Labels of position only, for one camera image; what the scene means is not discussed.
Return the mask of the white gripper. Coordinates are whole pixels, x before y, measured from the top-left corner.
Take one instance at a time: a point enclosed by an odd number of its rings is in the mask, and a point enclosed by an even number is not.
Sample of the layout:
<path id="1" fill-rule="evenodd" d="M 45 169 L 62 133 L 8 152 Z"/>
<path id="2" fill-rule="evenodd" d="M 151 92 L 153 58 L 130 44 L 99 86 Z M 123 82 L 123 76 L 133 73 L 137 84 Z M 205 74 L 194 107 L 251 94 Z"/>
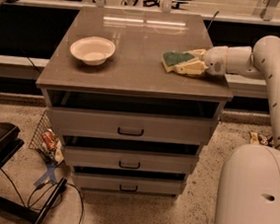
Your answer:
<path id="1" fill-rule="evenodd" d="M 207 51 L 205 48 L 193 49 L 187 53 L 199 60 L 182 62 L 176 65 L 174 67 L 174 73 L 193 76 L 199 76 L 204 72 L 214 76 L 226 74 L 228 48 L 225 45 L 214 46 Z"/>

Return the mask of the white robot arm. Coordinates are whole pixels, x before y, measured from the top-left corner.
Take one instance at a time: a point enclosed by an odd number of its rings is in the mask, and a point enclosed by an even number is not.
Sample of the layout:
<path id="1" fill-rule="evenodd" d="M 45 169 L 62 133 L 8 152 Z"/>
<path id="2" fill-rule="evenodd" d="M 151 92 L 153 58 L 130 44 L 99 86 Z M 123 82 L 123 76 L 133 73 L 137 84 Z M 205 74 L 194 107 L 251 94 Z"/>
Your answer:
<path id="1" fill-rule="evenodd" d="M 265 81 L 274 144 L 246 144 L 231 153 L 222 168 L 215 224 L 280 224 L 280 38 L 266 36 L 254 46 L 192 49 L 185 56 L 176 73 L 235 73 Z"/>

